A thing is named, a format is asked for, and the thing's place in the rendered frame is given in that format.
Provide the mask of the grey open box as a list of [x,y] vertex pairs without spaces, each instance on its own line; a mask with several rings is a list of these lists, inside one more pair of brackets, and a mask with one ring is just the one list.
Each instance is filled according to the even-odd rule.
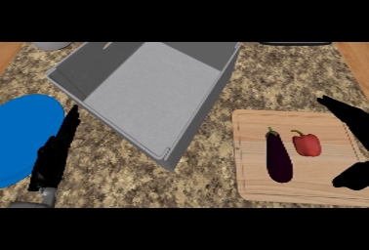
[[229,81],[238,42],[87,42],[46,77],[172,170]]

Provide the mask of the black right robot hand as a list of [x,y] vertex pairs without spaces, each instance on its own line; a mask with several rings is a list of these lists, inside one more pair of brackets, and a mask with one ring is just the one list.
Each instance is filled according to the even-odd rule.
[[[352,134],[369,151],[369,113],[341,101],[324,96],[318,102],[346,124]],[[369,160],[355,163],[334,178],[335,188],[362,190],[369,187]]]

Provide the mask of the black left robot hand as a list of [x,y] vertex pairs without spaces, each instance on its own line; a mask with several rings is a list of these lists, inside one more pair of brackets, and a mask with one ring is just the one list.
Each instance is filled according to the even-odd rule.
[[37,151],[28,191],[39,191],[42,188],[58,188],[80,123],[79,106],[74,105],[65,116],[58,134],[49,138],[45,146]]

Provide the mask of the red bell pepper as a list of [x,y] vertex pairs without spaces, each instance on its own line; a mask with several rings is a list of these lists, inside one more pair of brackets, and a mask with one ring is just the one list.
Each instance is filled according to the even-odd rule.
[[293,137],[293,144],[297,153],[301,156],[319,156],[322,153],[322,145],[319,138],[313,134],[304,134],[296,130],[297,136]]

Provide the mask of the dark purple eggplant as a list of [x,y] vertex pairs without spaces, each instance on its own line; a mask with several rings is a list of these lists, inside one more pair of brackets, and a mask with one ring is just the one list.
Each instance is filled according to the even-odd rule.
[[267,140],[267,170],[278,183],[288,183],[293,179],[293,162],[278,131],[269,128]]

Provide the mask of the blue round plate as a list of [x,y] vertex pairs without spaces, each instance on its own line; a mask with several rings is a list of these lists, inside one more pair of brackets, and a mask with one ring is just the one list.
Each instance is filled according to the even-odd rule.
[[64,106],[48,95],[24,95],[0,104],[0,188],[31,174],[37,150],[64,117]]

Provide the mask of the pale wooden cutting board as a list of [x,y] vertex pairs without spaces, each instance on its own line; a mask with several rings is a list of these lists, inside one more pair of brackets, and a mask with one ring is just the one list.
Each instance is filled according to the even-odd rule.
[[[369,187],[332,185],[334,177],[365,159],[344,123],[329,113],[238,109],[232,113],[236,185],[248,200],[369,207]],[[278,131],[293,162],[293,180],[281,184],[267,171],[266,134]],[[313,134],[318,157],[297,153],[291,138]]]

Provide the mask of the grey round object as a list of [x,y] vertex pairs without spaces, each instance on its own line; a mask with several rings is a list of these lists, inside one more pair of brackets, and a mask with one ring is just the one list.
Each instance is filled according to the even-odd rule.
[[34,42],[34,46],[42,51],[56,51],[71,45],[71,42]]

